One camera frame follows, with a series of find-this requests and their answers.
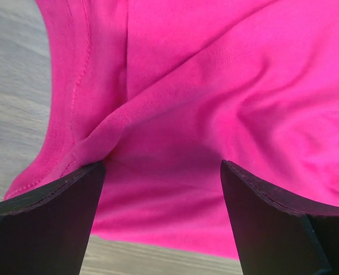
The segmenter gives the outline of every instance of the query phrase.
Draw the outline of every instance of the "knit fabric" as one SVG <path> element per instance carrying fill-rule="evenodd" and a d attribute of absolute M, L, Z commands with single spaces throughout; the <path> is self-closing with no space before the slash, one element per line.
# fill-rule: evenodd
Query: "knit fabric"
<path fill-rule="evenodd" d="M 5 199 L 104 160 L 93 234 L 232 258 L 222 159 L 339 206 L 339 0 L 37 4 L 50 122 Z"/>

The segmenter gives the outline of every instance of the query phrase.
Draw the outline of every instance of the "stitched seam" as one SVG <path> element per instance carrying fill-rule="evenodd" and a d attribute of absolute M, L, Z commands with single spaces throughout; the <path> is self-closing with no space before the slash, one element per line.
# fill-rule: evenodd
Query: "stitched seam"
<path fill-rule="evenodd" d="M 68 6 L 68 9 L 70 10 L 70 7 L 68 5 L 68 0 L 66 0 L 66 4 Z M 90 59 L 90 52 L 91 52 L 91 31 L 90 31 L 90 24 L 89 24 L 89 18 L 88 18 L 88 14 L 87 14 L 87 9 L 86 9 L 86 6 L 84 4 L 84 0 L 81 0 L 81 4 L 83 6 L 83 11 L 84 11 L 84 16 L 85 16 L 85 22 L 86 22 L 86 27 L 87 27 L 87 48 L 86 48 L 86 53 L 85 53 L 85 61 L 84 61 L 84 64 L 83 64 L 83 68 L 81 70 L 81 73 L 79 74 L 79 77 L 78 79 L 76 80 L 75 84 L 74 84 L 74 87 L 73 87 L 73 90 L 72 90 L 72 98 L 71 98 L 71 113 L 74 109 L 74 106 L 75 106 L 75 100 L 76 100 L 76 88 L 78 86 L 80 86 L 81 84 L 81 81 L 83 79 L 83 77 L 85 76 L 86 72 L 87 72 L 87 67 L 88 67 L 88 63 L 89 63 L 89 59 Z M 71 126 L 70 126 L 70 129 L 71 129 L 71 132 L 72 132 L 72 145 L 74 146 L 75 145 L 75 134 L 74 134 L 74 131 L 73 131 L 73 127 L 72 127 L 72 121 L 71 121 Z M 66 169 L 64 170 L 64 172 L 61 174 L 61 176 L 64 176 L 65 173 L 67 172 L 67 170 L 76 162 L 76 159 L 74 159 L 72 162 L 69 163 L 69 165 L 67 165 Z M 5 197 L 5 199 L 9 199 L 11 198 L 12 196 L 14 196 L 15 194 L 18 194 L 19 192 L 21 191 L 24 191 L 24 190 L 28 190 L 30 189 L 31 187 L 35 186 L 35 185 L 38 185 L 48 174 L 50 173 L 47 172 L 45 175 L 43 175 L 40 179 L 34 181 L 33 183 L 31 184 L 28 184 L 26 186 L 23 186 L 19 189 L 16 189 L 15 191 L 13 191 L 11 194 L 9 194 L 8 196 Z"/>

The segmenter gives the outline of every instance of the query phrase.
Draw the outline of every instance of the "clothing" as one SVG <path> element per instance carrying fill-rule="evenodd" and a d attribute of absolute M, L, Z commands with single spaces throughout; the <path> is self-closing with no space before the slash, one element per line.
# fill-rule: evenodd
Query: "clothing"
<path fill-rule="evenodd" d="M 232 258 L 222 159 L 339 206 L 339 0 L 37 4 L 50 122 L 6 199 L 104 160 L 93 234 Z"/>

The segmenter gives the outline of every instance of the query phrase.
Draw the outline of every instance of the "floor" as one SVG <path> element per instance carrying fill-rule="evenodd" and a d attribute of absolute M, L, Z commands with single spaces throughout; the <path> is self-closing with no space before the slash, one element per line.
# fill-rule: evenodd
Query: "floor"
<path fill-rule="evenodd" d="M 33 0 L 0 0 L 0 200 L 38 154 L 49 116 L 48 40 Z M 237 275 L 237 261 L 91 237 L 81 275 Z"/>

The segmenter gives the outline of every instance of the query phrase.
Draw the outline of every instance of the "pink shirt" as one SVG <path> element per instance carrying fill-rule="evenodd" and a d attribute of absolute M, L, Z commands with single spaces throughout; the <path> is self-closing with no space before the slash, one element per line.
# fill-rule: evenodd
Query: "pink shirt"
<path fill-rule="evenodd" d="M 104 159 L 92 233 L 233 258 L 222 159 L 339 206 L 339 0 L 37 3 L 50 122 L 6 199 Z"/>

